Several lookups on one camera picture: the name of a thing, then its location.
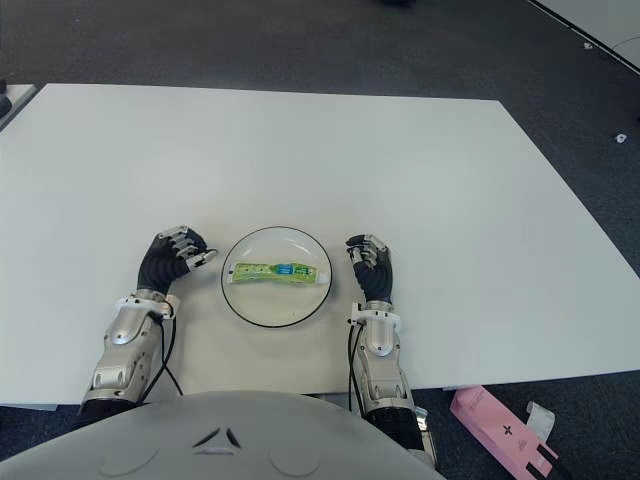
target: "pink package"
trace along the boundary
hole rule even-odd
[[[518,480],[546,479],[557,464],[558,455],[484,387],[458,390],[451,412]]]

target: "robot finger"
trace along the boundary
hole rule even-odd
[[[158,234],[158,238],[162,240],[164,238],[177,237],[178,235],[181,235],[181,234],[185,235],[188,231],[189,231],[189,227],[187,227],[186,225],[167,228],[166,230],[163,230]]]
[[[351,258],[351,262],[355,265],[356,263],[362,262],[362,255],[360,253],[359,247],[349,247],[347,248],[347,253]]]
[[[192,230],[190,228],[187,229],[186,236],[200,250],[206,250],[207,249],[207,242],[205,242],[204,238],[202,238],[200,235],[198,235],[195,230]]]
[[[193,271],[198,267],[201,267],[202,265],[204,265],[207,262],[210,262],[211,260],[213,260],[213,258],[218,254],[218,251],[213,249],[213,250],[207,250],[205,252],[202,253],[198,253],[196,255],[193,255],[189,258],[187,258],[185,260],[187,267],[189,267],[189,271]]]
[[[364,237],[366,235],[355,235],[353,237],[351,237],[349,240],[347,240],[346,244],[347,247],[356,247],[356,246],[361,246],[364,243]]]
[[[198,249],[198,247],[196,247],[193,244],[189,244],[183,249],[179,250],[178,253],[176,253],[176,257],[187,259],[197,253],[200,253],[200,250]]]

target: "gray carpet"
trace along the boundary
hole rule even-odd
[[[0,77],[13,83],[498,99],[638,273],[640,77],[582,43],[525,0],[0,0]],[[639,373],[491,390],[516,413],[533,399],[558,414],[549,443],[576,478],[640,478]],[[509,478],[448,413],[451,395],[416,392],[443,472]],[[0,458],[71,414],[0,409]]]

